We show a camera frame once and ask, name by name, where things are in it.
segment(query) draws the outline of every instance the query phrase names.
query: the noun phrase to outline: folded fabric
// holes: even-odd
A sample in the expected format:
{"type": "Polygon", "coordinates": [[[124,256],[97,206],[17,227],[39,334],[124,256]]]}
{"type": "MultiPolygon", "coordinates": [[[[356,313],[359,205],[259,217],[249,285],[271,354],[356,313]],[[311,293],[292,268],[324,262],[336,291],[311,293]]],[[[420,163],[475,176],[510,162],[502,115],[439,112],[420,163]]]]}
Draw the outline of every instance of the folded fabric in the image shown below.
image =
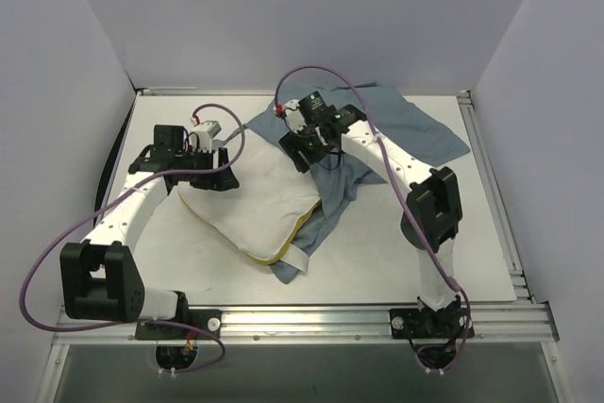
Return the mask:
{"type": "MultiPolygon", "coordinates": [[[[234,166],[239,189],[218,193],[181,184],[178,194],[253,261],[281,260],[296,272],[306,272],[309,255],[291,242],[320,201],[312,177],[296,172],[289,158],[254,132],[247,131],[245,138],[234,166]]],[[[239,144],[226,147],[233,156],[239,144]]]]}
{"type": "MultiPolygon", "coordinates": [[[[302,99],[316,90],[328,105],[341,108],[352,104],[361,109],[356,96],[347,88],[285,85],[279,94],[279,101],[284,104],[291,99],[302,99]]],[[[417,159],[436,167],[470,151],[453,131],[404,99],[396,89],[370,84],[360,86],[359,90],[379,130],[417,159]]],[[[247,127],[276,146],[279,139],[288,132],[284,122],[275,116],[273,103],[267,106],[265,112],[250,120],[247,127]]],[[[335,156],[326,157],[321,164],[325,168],[320,165],[312,165],[310,168],[321,196],[321,207],[314,211],[292,241],[292,245],[309,256],[336,227],[348,204],[356,198],[359,184],[384,182],[369,167],[351,156],[344,156],[341,165],[335,170],[328,170],[336,166],[335,156]]],[[[284,283],[289,283],[297,274],[295,268],[282,261],[272,264],[271,268],[284,283]]]]}

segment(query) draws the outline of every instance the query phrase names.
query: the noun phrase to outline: white cloth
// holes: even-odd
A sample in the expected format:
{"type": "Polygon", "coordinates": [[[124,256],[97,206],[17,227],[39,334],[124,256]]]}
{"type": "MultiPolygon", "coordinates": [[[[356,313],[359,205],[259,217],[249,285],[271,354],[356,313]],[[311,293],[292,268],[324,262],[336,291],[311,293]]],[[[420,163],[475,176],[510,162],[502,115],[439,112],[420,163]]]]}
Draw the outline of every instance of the white cloth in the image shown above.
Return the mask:
{"type": "MultiPolygon", "coordinates": [[[[239,140],[226,147],[234,156],[239,140]]],[[[180,184],[178,194],[255,262],[283,260],[306,272],[309,257],[290,242],[320,201],[310,174],[298,173],[281,150],[250,130],[233,173],[239,189],[219,193],[180,184]]]]}

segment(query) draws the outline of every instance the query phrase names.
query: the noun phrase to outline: white wall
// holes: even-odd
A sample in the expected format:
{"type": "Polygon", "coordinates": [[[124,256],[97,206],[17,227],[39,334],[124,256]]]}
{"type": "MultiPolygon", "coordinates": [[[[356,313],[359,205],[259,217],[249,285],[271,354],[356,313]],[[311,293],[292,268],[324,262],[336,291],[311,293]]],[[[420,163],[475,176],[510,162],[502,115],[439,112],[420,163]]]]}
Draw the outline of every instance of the white wall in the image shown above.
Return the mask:
{"type": "MultiPolygon", "coordinates": [[[[92,209],[134,98],[86,0],[0,0],[0,399],[33,401],[51,336],[22,320],[18,293],[34,259],[92,209]]],[[[58,254],[29,297],[57,321],[58,254]]]]}
{"type": "Polygon", "coordinates": [[[525,0],[476,88],[513,234],[576,401],[604,393],[604,5],[525,0]]]}
{"type": "Polygon", "coordinates": [[[137,87],[271,89],[323,63],[435,94],[476,85],[522,0],[89,2],[137,87]]]}

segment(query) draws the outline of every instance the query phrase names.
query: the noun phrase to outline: yellow trim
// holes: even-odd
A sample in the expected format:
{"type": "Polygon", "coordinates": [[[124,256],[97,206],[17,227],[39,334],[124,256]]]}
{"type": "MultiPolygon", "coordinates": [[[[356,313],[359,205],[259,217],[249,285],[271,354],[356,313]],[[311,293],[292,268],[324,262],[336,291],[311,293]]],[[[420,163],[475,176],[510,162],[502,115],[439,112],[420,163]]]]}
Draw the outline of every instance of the yellow trim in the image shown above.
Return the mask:
{"type": "MultiPolygon", "coordinates": [[[[201,217],[199,214],[197,214],[193,208],[191,208],[191,206],[185,201],[185,199],[182,198],[182,195],[180,193],[178,193],[178,198],[180,198],[180,201],[182,202],[182,204],[185,207],[187,207],[189,209],[189,211],[192,212],[195,215],[195,217],[201,219],[203,222],[205,222],[207,224],[210,224],[203,217],[201,217]]],[[[292,234],[288,237],[287,240],[285,240],[285,243],[279,249],[279,253],[277,254],[276,257],[274,257],[273,259],[269,259],[269,260],[261,260],[261,259],[257,259],[256,257],[252,257],[249,254],[245,254],[245,255],[247,255],[247,257],[249,257],[253,262],[255,262],[257,264],[262,264],[262,265],[265,265],[265,266],[267,266],[269,264],[276,263],[277,261],[281,260],[283,258],[283,256],[287,253],[287,249],[289,249],[290,244],[294,240],[295,234],[298,232],[298,230],[300,228],[302,228],[302,226],[304,225],[304,223],[309,220],[310,215],[312,214],[312,212],[314,211],[314,209],[317,208],[319,205],[321,205],[321,200],[317,201],[317,203],[315,203],[312,206],[312,208],[310,208],[310,210],[308,212],[306,212],[305,214],[302,214],[299,217],[299,219],[297,221],[295,221],[294,230],[292,231],[292,234]]]]}

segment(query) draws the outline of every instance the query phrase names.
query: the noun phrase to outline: metal frame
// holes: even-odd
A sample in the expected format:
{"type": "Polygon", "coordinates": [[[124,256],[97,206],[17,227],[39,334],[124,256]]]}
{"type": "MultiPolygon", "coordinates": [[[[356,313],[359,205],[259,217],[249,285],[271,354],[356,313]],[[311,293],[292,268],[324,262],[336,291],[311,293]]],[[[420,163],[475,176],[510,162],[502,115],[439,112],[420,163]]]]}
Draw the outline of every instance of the metal frame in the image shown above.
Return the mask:
{"type": "MultiPolygon", "coordinates": [[[[198,89],[144,89],[142,95],[163,94],[270,94],[269,92],[200,92],[198,89]]],[[[560,402],[572,398],[558,354],[558,333],[547,304],[537,304],[531,299],[522,271],[518,251],[512,236],[503,201],[496,184],[483,141],[478,131],[470,92],[460,93],[458,103],[465,123],[471,148],[495,228],[504,250],[512,284],[517,296],[513,303],[474,304],[472,308],[476,337],[473,343],[541,343],[545,360],[560,402]]],[[[388,310],[408,308],[411,305],[372,304],[363,306],[241,306],[220,307],[223,311],[221,340],[225,344],[392,344],[388,310]]],[[[69,319],[61,312],[59,326],[80,326],[86,322],[69,319]]],[[[135,325],[118,325],[99,330],[60,333],[53,338],[39,401],[52,401],[59,386],[60,373],[67,357],[69,345],[77,344],[157,344],[134,339],[135,325]]],[[[161,344],[181,344],[179,341],[161,344]]]]}

